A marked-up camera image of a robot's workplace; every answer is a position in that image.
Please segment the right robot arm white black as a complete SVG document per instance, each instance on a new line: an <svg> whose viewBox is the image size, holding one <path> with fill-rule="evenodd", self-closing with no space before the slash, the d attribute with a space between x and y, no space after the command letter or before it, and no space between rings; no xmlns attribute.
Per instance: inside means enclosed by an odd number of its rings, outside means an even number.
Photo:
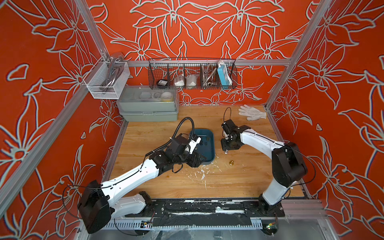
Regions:
<svg viewBox="0 0 384 240"><path fill-rule="evenodd" d="M273 180L259 196L258 212L263 216L272 214L289 189L308 173L299 147L295 143L286 144L268 138L246 125L238 127L232 120L224 121L222 128L224 152L247 145L271 160Z"/></svg>

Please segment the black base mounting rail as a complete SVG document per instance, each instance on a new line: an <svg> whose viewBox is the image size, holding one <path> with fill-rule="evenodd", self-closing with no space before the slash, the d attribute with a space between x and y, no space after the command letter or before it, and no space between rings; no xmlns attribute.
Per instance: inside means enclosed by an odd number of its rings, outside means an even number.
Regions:
<svg viewBox="0 0 384 240"><path fill-rule="evenodd" d="M254 227L252 220L275 221L285 216L282 204L265 211L257 198L153 199L140 213L125 215L150 220L156 227Z"/></svg>

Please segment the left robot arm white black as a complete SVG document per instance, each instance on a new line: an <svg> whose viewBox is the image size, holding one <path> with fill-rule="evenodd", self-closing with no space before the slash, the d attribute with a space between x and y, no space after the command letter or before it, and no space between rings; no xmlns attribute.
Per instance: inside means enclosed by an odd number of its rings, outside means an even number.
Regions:
<svg viewBox="0 0 384 240"><path fill-rule="evenodd" d="M175 166L181 170L184 165L197 168L206 160L195 151L201 138L192 127L191 132L184 137L178 131L190 117L183 118L168 142L145 155L143 162L112 180L98 183L94 180L84 187L84 192L78 203L78 211L89 234L93 234L106 226L112 218L129 214L139 214L151 204L150 197L142 192L131 200L119 203L119 200L141 184L152 180L167 171L177 173Z"/></svg>

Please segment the clear plastic wall bin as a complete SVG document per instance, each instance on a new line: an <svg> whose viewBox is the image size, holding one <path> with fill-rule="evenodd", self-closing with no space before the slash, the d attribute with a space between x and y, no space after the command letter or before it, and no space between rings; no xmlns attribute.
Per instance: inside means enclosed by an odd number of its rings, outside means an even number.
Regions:
<svg viewBox="0 0 384 240"><path fill-rule="evenodd" d="M129 66L124 61L123 55L117 53L107 61L98 62L84 82L94 99L117 100L129 77Z"/></svg>

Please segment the white work glove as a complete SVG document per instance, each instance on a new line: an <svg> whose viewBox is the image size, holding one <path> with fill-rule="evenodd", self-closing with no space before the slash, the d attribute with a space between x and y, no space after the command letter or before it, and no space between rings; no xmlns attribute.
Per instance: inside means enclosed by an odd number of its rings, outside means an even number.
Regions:
<svg viewBox="0 0 384 240"><path fill-rule="evenodd" d="M250 107L248 105L240 106L238 109L238 114L240 116L246 117L248 121L256 121L259 119L266 119L267 114L265 112L261 112L260 110Z"/></svg>

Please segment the grey lidded storage container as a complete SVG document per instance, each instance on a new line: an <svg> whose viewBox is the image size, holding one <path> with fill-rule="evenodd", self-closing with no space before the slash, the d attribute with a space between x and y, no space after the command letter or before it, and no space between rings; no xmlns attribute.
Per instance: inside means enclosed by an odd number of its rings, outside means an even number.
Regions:
<svg viewBox="0 0 384 240"><path fill-rule="evenodd" d="M178 119L179 94L171 89L125 87L117 106L128 122L174 122Z"/></svg>

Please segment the teal plastic storage box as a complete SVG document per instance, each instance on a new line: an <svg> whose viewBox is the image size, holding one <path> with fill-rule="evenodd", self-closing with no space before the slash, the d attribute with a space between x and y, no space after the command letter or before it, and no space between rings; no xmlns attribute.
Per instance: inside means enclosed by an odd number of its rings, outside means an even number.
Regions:
<svg viewBox="0 0 384 240"><path fill-rule="evenodd" d="M196 152L205 157L205 161L201 165L209 165L216 158L214 133L209 129L195 129L195 134L201 138Z"/></svg>

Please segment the light blue box in basket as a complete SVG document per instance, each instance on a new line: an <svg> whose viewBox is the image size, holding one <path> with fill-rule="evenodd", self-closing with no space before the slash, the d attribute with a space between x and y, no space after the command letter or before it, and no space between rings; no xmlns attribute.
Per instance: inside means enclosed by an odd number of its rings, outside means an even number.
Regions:
<svg viewBox="0 0 384 240"><path fill-rule="evenodd" d="M227 65L224 61L218 61L217 73L223 88L229 88L233 82L228 73Z"/></svg>

